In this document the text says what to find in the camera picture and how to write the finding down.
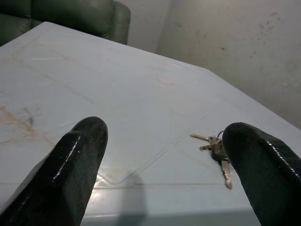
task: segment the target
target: wall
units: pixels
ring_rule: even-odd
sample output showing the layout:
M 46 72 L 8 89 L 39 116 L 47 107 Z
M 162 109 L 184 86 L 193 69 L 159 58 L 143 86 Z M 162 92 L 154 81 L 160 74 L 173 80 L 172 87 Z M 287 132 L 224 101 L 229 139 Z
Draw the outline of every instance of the wall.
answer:
M 128 45 L 155 52 L 171 0 L 118 0 L 131 10 Z
M 301 128 L 300 12 L 300 0 L 174 0 L 157 53 L 213 71 Z

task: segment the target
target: table surface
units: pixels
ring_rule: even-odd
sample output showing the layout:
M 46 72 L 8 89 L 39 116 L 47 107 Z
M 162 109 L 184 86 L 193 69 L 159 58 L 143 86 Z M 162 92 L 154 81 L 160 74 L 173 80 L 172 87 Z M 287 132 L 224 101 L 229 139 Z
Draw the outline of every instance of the table surface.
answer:
M 43 23 L 0 47 L 0 208 L 88 116 L 109 141 L 83 225 L 259 225 L 235 171 L 228 190 L 190 133 L 242 121 L 301 156 L 300 130 L 212 72 Z

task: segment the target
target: sofa cushion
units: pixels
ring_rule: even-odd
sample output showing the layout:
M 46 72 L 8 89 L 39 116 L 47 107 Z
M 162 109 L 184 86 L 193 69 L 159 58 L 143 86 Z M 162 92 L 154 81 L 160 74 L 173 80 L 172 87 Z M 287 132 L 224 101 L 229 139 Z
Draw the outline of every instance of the sofa cushion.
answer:
M 0 13 L 30 18 L 32 0 L 0 0 Z
M 0 13 L 0 46 L 30 30 L 31 20 Z
M 103 36 L 113 17 L 112 0 L 32 0 L 32 18 Z

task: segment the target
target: green sofa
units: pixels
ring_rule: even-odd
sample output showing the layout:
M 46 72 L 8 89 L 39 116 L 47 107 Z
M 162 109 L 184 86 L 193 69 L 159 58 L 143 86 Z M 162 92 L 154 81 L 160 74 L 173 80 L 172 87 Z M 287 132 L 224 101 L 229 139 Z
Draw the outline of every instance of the green sofa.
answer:
M 43 21 L 127 44 L 130 10 L 113 0 L 0 0 L 0 46 Z

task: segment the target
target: metal key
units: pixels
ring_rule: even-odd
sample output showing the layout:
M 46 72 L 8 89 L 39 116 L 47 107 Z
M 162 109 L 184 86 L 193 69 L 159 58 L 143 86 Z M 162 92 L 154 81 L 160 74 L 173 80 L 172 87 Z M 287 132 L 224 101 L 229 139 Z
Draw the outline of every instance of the metal key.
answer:
M 222 148 L 222 139 L 218 138 L 219 135 L 217 137 L 204 137 L 198 134 L 191 134 L 190 136 L 193 138 L 208 141 L 210 143 L 209 145 L 200 147 L 200 150 L 211 150 L 211 157 L 222 167 L 222 174 L 225 177 L 226 187 L 228 189 L 231 189 L 233 186 L 230 176 L 230 162 Z

